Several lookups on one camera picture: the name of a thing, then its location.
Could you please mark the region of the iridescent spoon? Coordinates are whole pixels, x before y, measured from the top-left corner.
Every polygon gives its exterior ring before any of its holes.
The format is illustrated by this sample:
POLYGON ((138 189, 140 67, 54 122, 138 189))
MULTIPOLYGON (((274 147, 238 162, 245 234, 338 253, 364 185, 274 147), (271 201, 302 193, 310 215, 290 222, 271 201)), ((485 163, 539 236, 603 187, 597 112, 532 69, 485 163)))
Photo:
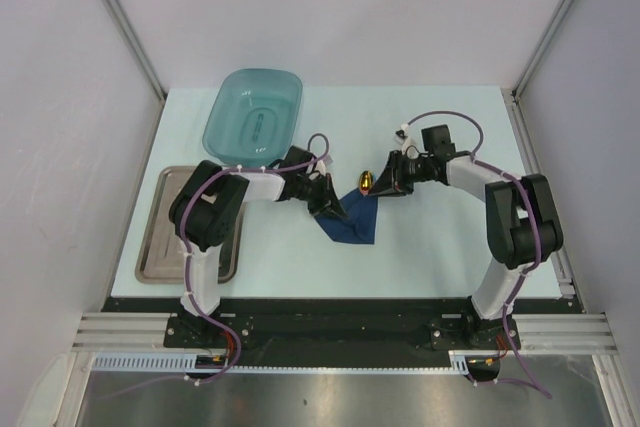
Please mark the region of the iridescent spoon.
POLYGON ((363 171, 358 178, 358 190, 363 196, 367 196, 375 183, 374 174, 369 171, 363 171))

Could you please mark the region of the blue paper napkin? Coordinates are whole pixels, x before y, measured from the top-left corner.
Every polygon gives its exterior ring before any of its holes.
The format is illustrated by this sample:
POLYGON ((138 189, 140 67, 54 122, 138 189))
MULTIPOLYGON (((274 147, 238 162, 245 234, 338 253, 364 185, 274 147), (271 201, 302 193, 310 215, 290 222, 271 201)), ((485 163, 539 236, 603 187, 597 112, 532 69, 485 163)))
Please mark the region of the blue paper napkin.
POLYGON ((354 189, 340 199, 348 218, 327 215, 315 217, 316 223, 334 242, 351 245, 373 245, 376 237, 378 198, 354 189))

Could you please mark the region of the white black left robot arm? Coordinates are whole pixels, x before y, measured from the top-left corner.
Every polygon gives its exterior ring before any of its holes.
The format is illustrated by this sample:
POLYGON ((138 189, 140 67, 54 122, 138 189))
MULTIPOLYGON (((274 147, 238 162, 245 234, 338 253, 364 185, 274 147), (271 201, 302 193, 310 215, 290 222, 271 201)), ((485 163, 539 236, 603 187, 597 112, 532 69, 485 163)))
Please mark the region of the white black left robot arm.
POLYGON ((211 316, 220 304, 211 256, 230 236, 241 209, 249 202, 291 199, 305 202, 313 216, 347 217, 324 157, 296 146, 268 167, 223 167, 203 160, 173 200, 169 220, 185 262, 181 305, 192 315, 185 332, 197 345, 210 346, 221 334, 220 321, 211 316))

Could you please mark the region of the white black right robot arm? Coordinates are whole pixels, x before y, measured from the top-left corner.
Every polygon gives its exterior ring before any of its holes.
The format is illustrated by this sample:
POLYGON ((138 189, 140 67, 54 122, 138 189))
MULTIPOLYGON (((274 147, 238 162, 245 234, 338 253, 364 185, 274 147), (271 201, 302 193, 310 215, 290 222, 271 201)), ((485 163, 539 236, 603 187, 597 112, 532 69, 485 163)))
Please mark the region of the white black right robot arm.
POLYGON ((389 153, 368 194, 407 196, 416 183, 434 181, 484 203, 492 259, 456 333, 473 348, 487 348, 498 338, 508 341, 511 312, 526 278, 564 243, 549 182, 541 174, 518 178, 459 151, 446 125, 424 128, 421 136, 421 152, 411 154, 405 146, 389 153))

